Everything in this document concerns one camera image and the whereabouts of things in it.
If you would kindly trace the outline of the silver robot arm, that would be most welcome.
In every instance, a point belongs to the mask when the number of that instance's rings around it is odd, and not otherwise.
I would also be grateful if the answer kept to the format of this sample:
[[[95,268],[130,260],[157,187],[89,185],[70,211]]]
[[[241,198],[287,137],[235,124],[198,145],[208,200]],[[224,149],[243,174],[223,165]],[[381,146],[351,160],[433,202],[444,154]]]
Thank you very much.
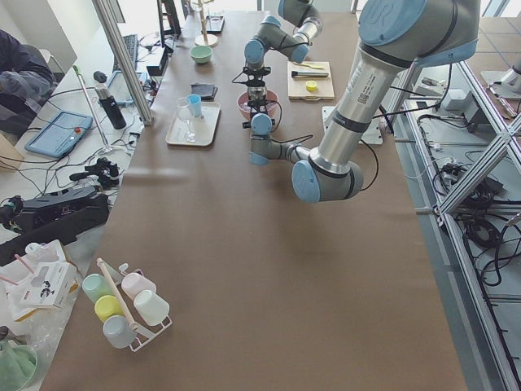
[[[244,47],[245,66],[243,74],[248,80],[242,81],[247,88],[261,88],[265,86],[263,77],[270,73],[264,65],[265,54],[277,51],[286,56],[291,62],[302,63],[310,50],[312,40],[323,29],[320,12],[312,1],[280,1],[278,15],[296,28],[294,33],[287,33],[282,29],[280,20],[267,15],[252,39]]]
[[[297,31],[284,32],[279,18]],[[369,1],[361,11],[356,62],[346,90],[320,145],[309,150],[298,143],[274,141],[272,120],[264,111],[262,78],[269,74],[265,54],[274,50],[301,63],[311,41],[322,32],[320,14],[311,2],[281,1],[278,18],[266,16],[244,49],[247,94],[256,110],[250,120],[251,163],[293,163],[292,186],[305,202],[355,196],[362,189],[363,173],[350,157],[396,75],[412,65],[433,67],[469,59],[475,53],[478,30],[477,1]]]

